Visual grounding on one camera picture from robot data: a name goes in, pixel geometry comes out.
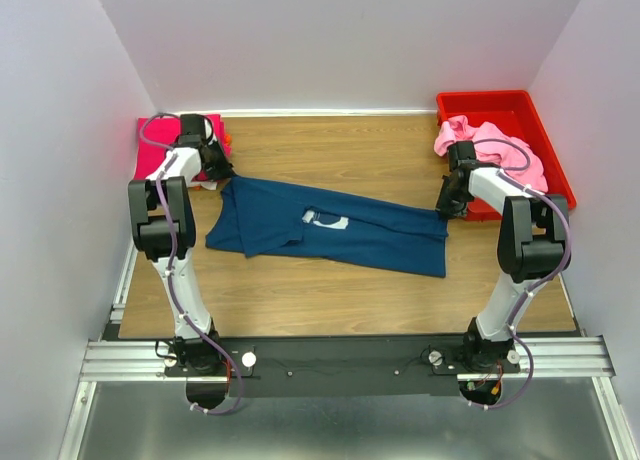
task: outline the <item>screw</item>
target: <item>screw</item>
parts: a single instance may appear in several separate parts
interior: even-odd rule
[[[439,366],[442,364],[442,354],[437,350],[432,350],[429,354],[429,363],[433,366]]]
[[[520,363],[520,354],[515,350],[509,350],[509,353],[507,353],[507,360],[509,363],[517,365]]]

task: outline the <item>metal floor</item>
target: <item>metal floor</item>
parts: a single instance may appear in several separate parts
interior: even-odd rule
[[[505,381],[509,396],[521,380]],[[428,395],[248,399],[190,412],[184,384],[100,383],[79,458],[605,460],[616,458],[590,378],[534,378],[503,410]]]

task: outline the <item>blue t-shirt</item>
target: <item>blue t-shirt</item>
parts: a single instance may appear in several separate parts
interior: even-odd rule
[[[445,276],[447,222],[434,211],[239,176],[222,200],[208,248]]]

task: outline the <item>metal frame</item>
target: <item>metal frame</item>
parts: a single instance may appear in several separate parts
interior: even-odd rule
[[[130,243],[120,275],[109,323],[120,324],[127,301],[137,251]],[[571,308],[566,290],[565,298]],[[611,377],[615,375],[604,340],[600,337],[525,337],[535,360],[536,378],[592,378],[604,419],[619,459],[638,459],[638,451],[617,400]],[[529,361],[517,346],[521,372],[506,378],[527,376]],[[158,351],[167,353],[160,344]],[[91,412],[93,397],[100,382],[226,382],[226,377],[167,377],[164,361],[156,356],[152,341],[98,341],[87,345],[78,389],[60,450],[59,459],[75,459]],[[484,375],[461,374],[458,380],[476,380]]]

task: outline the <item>magenta cloth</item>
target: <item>magenta cloth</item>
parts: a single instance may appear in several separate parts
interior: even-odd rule
[[[540,192],[547,192],[549,190],[547,179],[544,178],[542,162],[531,151],[529,145],[519,138],[508,137],[493,123],[484,122],[476,128],[469,125],[469,120],[465,115],[451,117],[449,120],[442,122],[442,127],[440,127],[440,133],[438,134],[438,138],[436,138],[433,149],[438,155],[443,157],[447,154],[447,148],[455,142],[462,140],[477,142],[478,140],[487,138],[506,140],[522,147],[529,154],[531,165],[522,172],[507,170],[507,175],[523,185],[531,185],[532,188]],[[501,167],[519,167],[526,163],[526,159],[523,158],[522,153],[515,148],[511,148],[509,145],[499,142],[486,142],[476,145],[476,155],[481,162],[495,163]]]
[[[231,146],[224,142],[224,123],[220,115],[205,115],[213,123],[213,131],[218,141],[224,149],[225,155],[231,155]],[[148,145],[140,140],[140,129],[146,118],[138,119],[138,160],[136,163],[136,173],[133,175],[134,180],[144,180],[153,172],[155,172],[163,162],[167,151],[153,145]],[[151,122],[145,130],[145,136],[154,142],[169,145],[176,141],[176,137],[180,134],[180,120],[172,117],[158,118]],[[206,180],[206,177],[196,177],[196,180]]]

